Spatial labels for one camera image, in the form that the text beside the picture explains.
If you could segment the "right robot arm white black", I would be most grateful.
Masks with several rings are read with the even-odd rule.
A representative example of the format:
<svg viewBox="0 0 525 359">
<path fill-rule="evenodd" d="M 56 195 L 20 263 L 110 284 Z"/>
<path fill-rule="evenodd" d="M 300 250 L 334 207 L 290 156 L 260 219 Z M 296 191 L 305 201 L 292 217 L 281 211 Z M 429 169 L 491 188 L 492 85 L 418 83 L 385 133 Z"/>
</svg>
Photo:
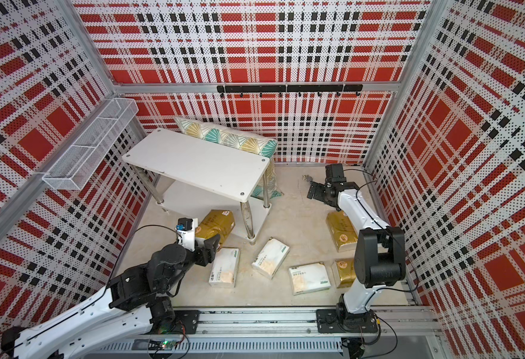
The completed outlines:
<svg viewBox="0 0 525 359">
<path fill-rule="evenodd" d="M 332 319 L 319 311 L 317 319 L 338 332 L 376 333 L 377 319 L 370 309 L 373 300 L 406 277 L 404 233 L 380 219 L 353 182 L 312 181 L 307 197 L 344 212 L 358 235 L 354 256 L 356 279 L 340 297 L 336 317 Z"/>
</svg>

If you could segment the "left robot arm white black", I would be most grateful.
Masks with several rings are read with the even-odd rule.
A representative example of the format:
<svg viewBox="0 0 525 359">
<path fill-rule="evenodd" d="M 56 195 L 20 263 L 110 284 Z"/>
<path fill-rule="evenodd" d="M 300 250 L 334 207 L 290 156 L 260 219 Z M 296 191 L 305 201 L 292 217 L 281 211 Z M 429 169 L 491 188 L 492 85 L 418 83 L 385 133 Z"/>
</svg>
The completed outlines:
<svg viewBox="0 0 525 359">
<path fill-rule="evenodd" d="M 220 236 L 191 251 L 178 243 L 156 251 L 82 303 L 32 328 L 14 326 L 1 336 L 11 358 L 82 358 L 116 340 L 172 329 L 177 321 L 172 299 L 193 266 L 216 258 Z"/>
</svg>

